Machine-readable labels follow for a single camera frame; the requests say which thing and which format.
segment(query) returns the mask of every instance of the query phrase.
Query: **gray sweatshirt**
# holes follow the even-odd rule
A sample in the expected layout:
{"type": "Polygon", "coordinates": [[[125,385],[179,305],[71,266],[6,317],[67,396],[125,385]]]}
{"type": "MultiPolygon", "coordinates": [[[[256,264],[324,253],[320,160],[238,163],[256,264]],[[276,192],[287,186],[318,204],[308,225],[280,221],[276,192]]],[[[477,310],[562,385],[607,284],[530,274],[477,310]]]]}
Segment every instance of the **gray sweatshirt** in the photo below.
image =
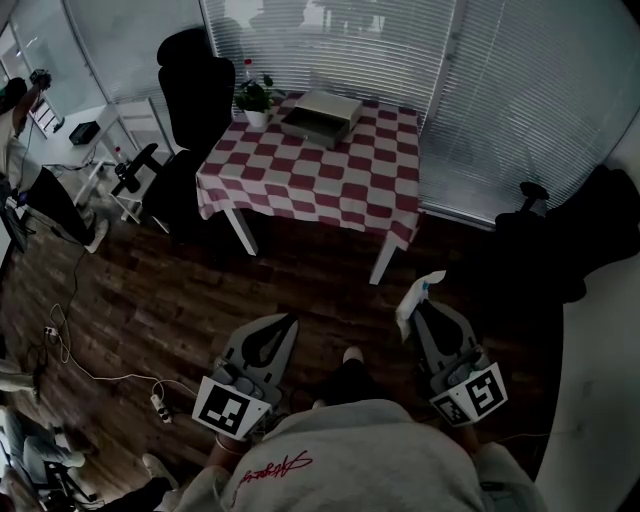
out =
{"type": "Polygon", "coordinates": [[[176,512],[368,510],[538,512],[534,484],[507,450],[472,460],[398,404],[367,400],[295,414],[233,475],[205,468],[176,512]]]}

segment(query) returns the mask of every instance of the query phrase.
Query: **black office chair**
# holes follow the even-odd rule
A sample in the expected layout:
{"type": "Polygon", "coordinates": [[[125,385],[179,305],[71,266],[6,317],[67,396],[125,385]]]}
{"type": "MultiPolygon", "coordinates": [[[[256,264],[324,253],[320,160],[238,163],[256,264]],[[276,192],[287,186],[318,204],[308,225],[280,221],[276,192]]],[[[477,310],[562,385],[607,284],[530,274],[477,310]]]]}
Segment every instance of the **black office chair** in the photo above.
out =
{"type": "Polygon", "coordinates": [[[599,165],[544,217],[530,211],[548,199],[544,188],[523,183],[521,189],[523,208],[498,215],[490,243],[453,269],[456,281],[470,283],[483,298],[520,310],[575,302],[587,293],[588,274],[640,252],[640,194],[624,171],[599,165]]]}
{"type": "Polygon", "coordinates": [[[12,460],[2,443],[0,443],[0,447],[8,465],[16,470],[23,483],[30,488],[31,493],[45,504],[56,503],[64,505],[58,510],[63,510],[65,507],[68,510],[78,510],[78,506],[83,507],[97,501],[98,496],[96,494],[86,494],[69,476],[69,468],[66,466],[57,462],[45,462],[47,483],[36,484],[22,464],[19,461],[12,460]]]}
{"type": "Polygon", "coordinates": [[[157,177],[142,206],[170,227],[186,226],[201,220],[194,176],[231,123],[235,68],[231,61],[213,56],[204,28],[168,37],[158,49],[158,64],[173,136],[187,149],[160,165],[151,158],[157,147],[151,144],[134,159],[128,173],[150,164],[157,177]]]}

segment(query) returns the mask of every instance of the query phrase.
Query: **table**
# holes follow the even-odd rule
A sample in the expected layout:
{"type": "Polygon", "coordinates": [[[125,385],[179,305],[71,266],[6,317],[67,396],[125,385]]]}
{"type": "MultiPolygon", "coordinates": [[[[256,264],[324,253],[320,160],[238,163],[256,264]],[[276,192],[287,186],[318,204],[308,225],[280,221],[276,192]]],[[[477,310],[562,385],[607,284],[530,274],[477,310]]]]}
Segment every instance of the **table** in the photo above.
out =
{"type": "Polygon", "coordinates": [[[241,114],[196,174],[200,214],[224,211],[245,249],[258,247],[240,209],[324,222],[385,240],[369,282],[378,284],[396,248],[418,226],[418,115],[364,102],[362,117],[335,150],[285,135],[280,121],[301,94],[274,107],[266,128],[241,114]]]}
{"type": "MultiPolygon", "coordinates": [[[[82,167],[92,155],[98,143],[102,142],[114,161],[118,161],[115,144],[109,137],[109,129],[119,119],[118,111],[115,105],[102,105],[94,107],[82,112],[76,112],[65,118],[64,125],[56,133],[52,134],[44,143],[42,152],[43,165],[64,165],[67,167],[82,167]],[[87,144],[74,146],[69,140],[69,135],[75,130],[79,124],[96,121],[100,126],[100,131],[87,144]]],[[[87,181],[76,195],[73,203],[78,204],[80,199],[91,186],[93,179],[96,177],[104,161],[96,164],[93,171],[89,175],[87,181]]]]}

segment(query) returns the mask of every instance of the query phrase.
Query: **black pants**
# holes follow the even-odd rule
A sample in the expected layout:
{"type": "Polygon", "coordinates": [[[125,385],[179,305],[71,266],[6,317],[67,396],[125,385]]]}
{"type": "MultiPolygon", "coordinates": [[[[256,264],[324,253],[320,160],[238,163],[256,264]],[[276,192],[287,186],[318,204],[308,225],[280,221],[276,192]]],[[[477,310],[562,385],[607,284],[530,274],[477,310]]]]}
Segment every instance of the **black pants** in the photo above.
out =
{"type": "Polygon", "coordinates": [[[38,179],[27,192],[27,205],[60,224],[82,245],[93,242],[93,228],[85,227],[69,194],[49,169],[42,168],[38,179]]]}
{"type": "Polygon", "coordinates": [[[360,400],[386,398],[382,388],[371,378],[364,365],[349,359],[318,386],[317,398],[327,405],[340,405],[360,400]]]}
{"type": "Polygon", "coordinates": [[[141,489],[125,494],[122,498],[112,501],[98,510],[100,512],[152,512],[162,503],[164,494],[170,490],[169,480],[152,478],[141,489]]]}

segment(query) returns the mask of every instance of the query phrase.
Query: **red and white checkered tablecloth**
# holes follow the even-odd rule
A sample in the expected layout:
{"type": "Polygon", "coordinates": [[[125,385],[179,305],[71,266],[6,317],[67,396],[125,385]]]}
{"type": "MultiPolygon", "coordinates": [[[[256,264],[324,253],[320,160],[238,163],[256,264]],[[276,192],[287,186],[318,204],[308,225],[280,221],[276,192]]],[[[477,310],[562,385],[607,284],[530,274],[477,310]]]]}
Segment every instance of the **red and white checkered tablecloth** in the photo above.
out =
{"type": "Polygon", "coordinates": [[[418,115],[365,102],[335,150],[285,135],[281,119],[301,94],[274,107],[266,128],[238,116],[198,171],[200,214],[248,208],[390,237],[406,249],[418,223],[418,115]]]}

